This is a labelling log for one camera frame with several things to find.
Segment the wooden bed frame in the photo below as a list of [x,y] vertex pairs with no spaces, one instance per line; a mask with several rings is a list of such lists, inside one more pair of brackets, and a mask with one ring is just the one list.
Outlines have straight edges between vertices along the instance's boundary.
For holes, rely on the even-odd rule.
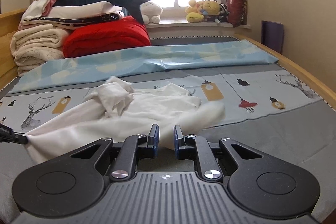
[[[9,45],[10,38],[13,36],[16,27],[19,24],[20,18],[24,9],[7,12],[1,15],[1,90],[9,86],[17,77],[17,66],[14,59],[10,55],[10,51],[5,47]],[[308,87],[315,91],[332,109],[335,109],[335,92],[326,84],[321,82],[311,73],[291,61],[280,53],[262,45],[261,43],[241,34],[234,34],[235,39],[246,39],[261,50],[278,58],[278,65],[293,74],[299,80],[302,80]]]

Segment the grey mattress cover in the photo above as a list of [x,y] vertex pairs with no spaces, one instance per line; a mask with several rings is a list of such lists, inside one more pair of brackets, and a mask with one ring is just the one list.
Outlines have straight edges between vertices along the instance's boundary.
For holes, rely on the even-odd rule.
[[[280,70],[290,73],[279,66],[277,61],[274,64],[265,65],[174,69],[122,78],[132,83],[138,83],[186,76],[210,76],[219,73],[259,73]],[[76,84],[75,86],[77,88],[93,88],[103,81]],[[319,101],[297,109],[270,114],[257,119],[215,126],[203,130],[201,135],[209,141],[215,141],[218,137],[231,137],[260,151],[307,169],[315,175],[321,186],[321,195],[313,211],[314,216],[323,221],[333,214],[335,210],[335,110],[320,96]]]

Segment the white plush toy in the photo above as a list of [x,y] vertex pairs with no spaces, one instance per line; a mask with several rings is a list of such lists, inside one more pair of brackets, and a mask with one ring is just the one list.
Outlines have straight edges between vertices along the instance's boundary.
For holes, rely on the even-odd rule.
[[153,2],[146,2],[140,6],[144,24],[159,24],[163,8]]

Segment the white pink folded clothes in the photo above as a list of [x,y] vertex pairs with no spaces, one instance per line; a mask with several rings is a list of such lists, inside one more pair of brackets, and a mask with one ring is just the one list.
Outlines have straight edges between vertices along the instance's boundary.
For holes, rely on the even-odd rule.
[[37,0],[33,1],[21,17],[22,21],[29,21],[49,14],[51,7],[56,0]]

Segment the yellow plush toy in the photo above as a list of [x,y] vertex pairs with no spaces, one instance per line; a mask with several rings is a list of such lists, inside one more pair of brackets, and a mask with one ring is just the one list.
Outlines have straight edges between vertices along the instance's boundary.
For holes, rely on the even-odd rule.
[[214,0],[198,2],[190,0],[185,12],[189,23],[227,22],[229,15],[227,6]]

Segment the cream folded blanket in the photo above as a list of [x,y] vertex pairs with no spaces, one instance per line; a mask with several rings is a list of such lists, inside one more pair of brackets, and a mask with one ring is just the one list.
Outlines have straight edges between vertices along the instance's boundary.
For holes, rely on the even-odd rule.
[[37,68],[50,60],[64,57],[63,44],[70,35],[68,30],[42,24],[13,34],[10,51],[18,67],[18,75]]

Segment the white folded pillow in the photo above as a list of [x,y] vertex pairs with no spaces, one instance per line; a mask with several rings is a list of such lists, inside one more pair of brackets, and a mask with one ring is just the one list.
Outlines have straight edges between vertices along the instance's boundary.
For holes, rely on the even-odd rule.
[[101,1],[81,6],[53,6],[47,16],[59,19],[81,19],[110,14],[121,10],[122,7],[120,6]]

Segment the dark red cushion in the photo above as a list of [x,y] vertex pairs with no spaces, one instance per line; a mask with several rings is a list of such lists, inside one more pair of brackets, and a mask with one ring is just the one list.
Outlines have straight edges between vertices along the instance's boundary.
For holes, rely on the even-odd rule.
[[228,0],[228,23],[238,27],[244,23],[247,14],[247,0]]

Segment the light blue folded sheet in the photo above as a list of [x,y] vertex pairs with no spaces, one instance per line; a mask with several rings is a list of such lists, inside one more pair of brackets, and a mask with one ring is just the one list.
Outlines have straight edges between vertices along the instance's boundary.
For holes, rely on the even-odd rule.
[[10,93],[95,83],[174,69],[274,64],[276,57],[248,40],[147,46],[51,60],[23,75]]

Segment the red folded blanket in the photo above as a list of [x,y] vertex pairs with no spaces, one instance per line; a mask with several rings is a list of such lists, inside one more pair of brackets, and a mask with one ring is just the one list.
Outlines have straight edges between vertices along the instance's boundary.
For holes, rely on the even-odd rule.
[[80,57],[127,48],[151,46],[147,29],[133,17],[78,28],[63,44],[64,57]]

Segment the dark folded cloth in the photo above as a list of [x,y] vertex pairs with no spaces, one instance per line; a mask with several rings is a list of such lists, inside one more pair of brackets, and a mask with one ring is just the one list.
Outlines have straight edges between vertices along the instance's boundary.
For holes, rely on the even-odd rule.
[[60,18],[40,17],[33,20],[24,20],[22,23],[20,23],[18,30],[40,26],[43,24],[51,24],[54,27],[66,30],[75,30],[77,28],[85,27],[90,24],[117,21],[124,18],[124,16],[125,15],[122,11],[116,11],[110,14],[104,14],[94,16],[91,18],[82,18],[82,19],[60,19]]

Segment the deer print bed sheet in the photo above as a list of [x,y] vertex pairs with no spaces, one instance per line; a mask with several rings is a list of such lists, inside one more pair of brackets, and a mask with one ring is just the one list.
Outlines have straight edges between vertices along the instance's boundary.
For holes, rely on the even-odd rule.
[[[169,83],[189,91],[202,103],[220,101],[222,124],[257,119],[319,101],[319,96],[284,70],[259,73],[186,76],[132,83],[135,89],[159,89]],[[1,99],[1,124],[25,133],[81,104],[94,88],[11,94]]]

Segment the white small garment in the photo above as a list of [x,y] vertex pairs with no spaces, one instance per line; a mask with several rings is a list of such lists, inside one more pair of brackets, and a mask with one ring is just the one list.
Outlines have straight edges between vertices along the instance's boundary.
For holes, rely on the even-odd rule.
[[135,89],[111,77],[81,104],[29,131],[25,148],[35,163],[42,163],[101,138],[121,142],[131,135],[148,134],[157,124],[159,146],[173,149],[175,126],[185,135],[197,134],[224,117],[223,102],[202,103],[178,85]]

